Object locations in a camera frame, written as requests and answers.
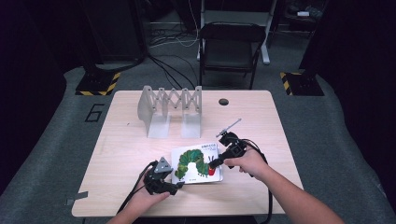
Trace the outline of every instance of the wooden table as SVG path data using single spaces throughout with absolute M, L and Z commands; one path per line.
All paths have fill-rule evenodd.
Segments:
M 240 138 L 254 141 L 270 166 L 302 188 L 288 141 L 269 91 L 203 91 L 201 138 L 181 138 L 181 109 L 169 109 L 172 116 L 168 138 L 147 138 L 145 124 L 137 117 L 142 91 L 118 91 L 108 110 L 79 192 L 88 197 L 76 200 L 75 217 L 115 216 L 138 175 L 151 161 L 164 156 L 171 161 L 171 149 L 218 142 L 216 135 L 237 119 L 231 128 Z M 220 105 L 219 99 L 229 100 Z M 219 143 L 220 152 L 225 147 Z M 175 196 L 154 205 L 146 217 L 233 216 L 268 213 L 267 187 L 238 168 L 223 165 L 223 180 L 185 185 Z M 274 200 L 274 214 L 284 213 Z

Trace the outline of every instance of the small round object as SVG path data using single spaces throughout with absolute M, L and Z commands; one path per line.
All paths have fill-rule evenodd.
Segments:
M 221 98 L 219 99 L 219 104 L 220 105 L 228 105 L 230 103 L 227 99 Z

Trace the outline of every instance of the book cover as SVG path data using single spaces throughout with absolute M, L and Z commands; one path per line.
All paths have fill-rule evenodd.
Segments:
M 216 143 L 172 149 L 172 183 L 185 184 L 221 181 L 221 169 L 211 169 L 209 163 L 219 156 Z

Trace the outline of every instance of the dark background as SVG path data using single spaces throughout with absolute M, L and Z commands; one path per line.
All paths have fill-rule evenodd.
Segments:
M 302 67 L 314 64 L 332 85 L 351 136 L 396 209 L 394 8 L 392 1 L 329 1 Z M 103 55 L 78 0 L 6 0 L 0 20 L 3 192 L 62 101 L 64 73 L 87 57 L 102 63 Z

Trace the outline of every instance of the cable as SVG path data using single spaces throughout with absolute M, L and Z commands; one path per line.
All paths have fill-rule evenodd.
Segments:
M 181 32 L 178 31 L 177 34 L 172 34 L 172 35 L 166 34 L 166 32 L 176 32 L 176 30 L 174 30 L 174 29 L 177 27 L 177 25 L 175 25 L 172 29 L 155 29 L 155 30 L 153 30 L 151 32 L 151 35 L 154 37 L 150 40 L 149 44 L 152 47 L 155 47 L 155 46 L 162 44 L 165 40 L 168 40 L 168 39 L 180 39 L 180 38 L 189 36 L 189 33 L 187 31 L 183 31 L 181 22 L 179 24 L 180 24 Z
M 196 83 L 198 83 L 198 76 L 196 75 L 196 73 L 195 73 L 195 71 L 194 71 L 194 68 L 192 67 L 192 65 L 191 65 L 191 63 L 190 63 L 189 61 L 183 59 L 183 58 L 180 57 L 180 56 L 174 55 L 174 54 L 170 54 L 170 55 L 156 55 L 155 57 L 164 57 L 164 56 L 177 57 L 177 58 L 179 58 L 180 60 L 186 62 L 186 63 L 190 66 L 191 71 L 194 73 Z
M 193 45 L 198 41 L 198 36 L 199 36 L 199 34 L 198 34 L 198 25 L 197 25 L 197 21 L 196 21 L 196 19 L 195 19 L 195 17 L 194 17 L 194 14 L 193 14 L 193 12 L 192 12 L 191 0 L 189 0 L 189 7 L 190 7 L 190 13 L 191 13 L 192 19 L 193 19 L 193 21 L 194 21 L 194 25 L 195 25 L 195 33 L 196 33 L 195 39 L 193 39 L 193 40 L 180 40 L 180 39 L 176 36 L 175 39 L 176 39 L 177 41 L 165 42 L 165 43 L 157 44 L 157 45 L 154 45 L 154 46 L 150 46 L 150 48 L 156 48 L 156 47 L 159 47 L 159 46 L 162 46 L 162 45 L 165 45 L 165 44 L 180 44 L 181 46 L 188 48 L 188 47 L 193 46 Z M 191 41 L 192 41 L 192 43 L 189 44 L 189 45 L 184 45 L 184 44 L 183 44 L 183 43 L 187 43 L 187 42 L 191 42 Z
M 150 43 L 149 47 L 152 49 L 152 48 L 156 48 L 156 47 L 159 47 L 159 46 L 162 46 L 162 45 L 166 45 L 166 44 L 181 44 L 184 47 L 189 47 L 189 46 L 183 45 L 182 43 L 188 43 L 188 42 L 191 42 L 191 41 L 193 43 L 190 46 L 192 46 L 197 41 L 197 36 L 193 40 L 181 40 L 181 38 L 185 38 L 187 36 L 189 36 L 187 31 L 183 31 L 183 32 L 181 32 L 181 33 L 179 33 L 177 35 L 163 35 L 163 36 L 161 36 L 161 37 L 159 37 L 157 39 L 151 40 L 151 43 Z M 177 41 L 164 42 L 165 40 L 168 40 L 168 39 L 176 39 Z
M 121 205 L 119 211 L 117 212 L 117 214 L 118 214 L 120 211 L 122 211 L 122 209 L 124 209 L 124 207 L 125 207 L 126 204 L 129 202 L 129 200 L 131 200 L 131 198 L 132 198 L 132 197 L 134 196 L 134 194 L 137 192 L 137 190 L 135 190 L 135 189 L 136 189 L 137 185 L 139 184 L 140 180 L 141 180 L 142 177 L 145 175 L 147 169 L 148 169 L 150 166 L 153 166 L 154 164 L 155 164 L 155 161 L 152 161 L 149 165 L 147 165 L 147 166 L 145 167 L 145 169 L 142 171 L 142 173 L 140 173 L 139 178 L 137 178 L 137 181 L 136 181 L 136 183 L 134 184 L 134 188 L 131 190 L 131 192 L 128 194 L 128 196 L 126 197 L 126 199 L 125 199 L 124 202 L 122 203 L 122 205 Z
M 88 12 L 87 12 L 87 10 L 86 10 L 87 6 L 84 5 L 84 2 L 81 1 L 81 2 L 79 3 L 79 5 L 80 5 L 80 8 L 84 11 L 85 15 L 89 15 Z M 109 48 L 108 48 L 107 45 L 105 44 L 105 42 L 104 42 L 102 36 L 99 34 L 99 32 L 97 31 L 97 29 L 95 29 L 95 26 L 93 25 L 93 22 L 92 22 L 92 20 L 91 20 L 91 17 L 90 17 L 90 16 L 87 16 L 86 18 L 87 18 L 87 20 L 88 20 L 88 23 L 89 23 L 90 26 L 91 26 L 92 33 L 97 37 L 97 38 L 95 38 L 96 41 L 97 41 L 97 42 L 100 41 L 100 43 L 102 44 L 102 46 L 104 47 L 104 49 L 111 55 L 112 59 L 113 59 L 113 60 L 116 60 L 116 58 L 115 58 L 115 56 L 113 56 L 111 50 L 109 50 Z M 95 65 L 95 67 L 97 67 L 99 70 L 102 70 L 102 71 L 105 71 L 105 72 L 119 73 L 119 72 L 122 72 L 122 71 L 125 71 L 125 70 L 127 70 L 127 69 L 130 69 L 130 68 L 133 68 L 133 67 L 137 66 L 137 65 L 140 64 L 142 61 L 143 61 L 143 59 L 139 59 L 138 61 L 135 61 L 135 62 L 133 62 L 132 64 L 129 64 L 129 65 L 126 65 L 126 66 L 122 66 L 122 67 L 118 67 L 118 68 L 113 68 L 113 69 L 103 69 L 103 68 L 97 67 L 96 65 Z
M 179 86 L 179 88 L 182 89 L 182 87 L 180 86 L 180 84 L 178 84 L 178 82 L 175 80 L 175 78 L 163 67 L 163 65 L 160 64 L 159 62 L 157 62 L 157 59 L 156 59 L 156 58 L 152 57 L 151 55 L 149 55 L 148 57 L 149 57 L 154 63 L 156 63 L 158 66 L 161 67 L 161 69 L 165 72 L 166 79 L 168 79 L 169 83 L 172 85 L 173 88 L 177 89 L 177 88 L 173 85 L 173 83 L 169 80 L 168 77 L 172 78 L 172 79 L 176 82 L 176 84 Z
M 252 147 L 254 150 L 259 152 L 262 155 L 262 159 L 265 161 L 265 163 L 268 164 L 267 159 L 265 158 L 264 154 L 262 154 L 260 148 L 256 145 L 256 143 L 254 143 L 249 139 L 238 139 L 238 140 L 240 140 L 241 142 L 245 143 L 246 145 Z M 267 215 L 267 219 L 265 219 L 264 222 L 262 222 L 262 224 L 269 223 L 271 221 L 272 214 L 273 214 L 273 195 L 271 190 L 268 189 L 268 215 Z
M 180 89 L 183 89 L 183 88 L 181 87 L 181 85 L 175 80 L 175 78 L 166 70 L 166 68 L 165 68 L 163 65 L 165 65 L 165 66 L 171 68 L 172 70 L 174 70 L 175 72 L 177 72 L 178 74 L 180 74 L 181 76 L 183 76 L 184 78 L 186 78 L 186 80 L 187 80 L 188 82 L 190 82 L 190 84 L 192 85 L 192 88 L 195 89 L 195 86 L 194 86 L 194 84 L 192 84 L 192 82 L 190 81 L 190 79 L 189 79 L 188 77 L 186 77 L 185 75 L 183 75 L 182 73 L 180 73 L 178 70 L 176 70 L 176 68 L 174 68 L 174 67 L 172 67 L 171 65 L 169 65 L 169 64 L 167 64 L 167 63 L 165 63 L 165 62 L 163 62 L 163 61 L 161 61 L 161 60 L 155 58 L 155 57 L 152 56 L 152 55 L 148 55 L 148 57 L 149 57 L 154 63 L 156 63 L 158 66 L 161 67 L 161 69 L 165 72 L 166 78 L 168 79 L 169 83 L 171 83 L 171 85 L 172 85 L 174 88 L 175 88 L 175 86 L 172 84 L 172 82 L 169 80 L 168 77 L 172 78 L 172 79 L 175 81 L 175 83 L 179 86 Z

